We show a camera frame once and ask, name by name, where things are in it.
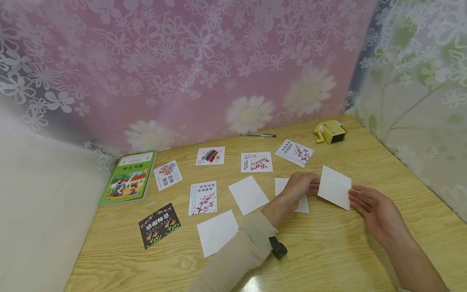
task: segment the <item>green book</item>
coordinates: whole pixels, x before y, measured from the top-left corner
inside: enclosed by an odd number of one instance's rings
[[[99,206],[142,201],[146,198],[149,174],[156,152],[123,156],[118,160]]]

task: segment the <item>sleeve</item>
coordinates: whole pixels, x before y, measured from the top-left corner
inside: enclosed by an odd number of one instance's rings
[[[412,291],[405,290],[405,289],[402,289],[402,288],[399,287],[399,288],[397,289],[397,292],[412,292]]]
[[[251,269],[271,252],[269,238],[277,234],[261,212],[251,216],[208,263],[189,292],[231,291]]]

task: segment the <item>pen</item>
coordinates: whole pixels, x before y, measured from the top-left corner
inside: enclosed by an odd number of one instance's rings
[[[275,138],[275,134],[240,134],[240,136],[248,136],[248,137],[267,137],[267,138]]]

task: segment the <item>pink floral curtain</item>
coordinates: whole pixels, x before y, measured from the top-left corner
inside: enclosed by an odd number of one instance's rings
[[[32,131],[115,155],[330,116],[375,4],[0,0],[0,91]]]

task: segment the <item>pink blossom illustration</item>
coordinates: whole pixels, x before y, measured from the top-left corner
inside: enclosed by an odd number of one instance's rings
[[[305,161],[305,162],[308,162],[311,156],[308,153],[308,149],[301,150],[300,147],[298,146],[296,146],[295,148],[295,154],[297,155],[298,158],[300,158],[301,161]]]
[[[211,213],[210,208],[214,206],[214,200],[216,199],[214,194],[204,196],[199,202],[199,206],[195,208],[196,210],[193,212],[193,215]]]

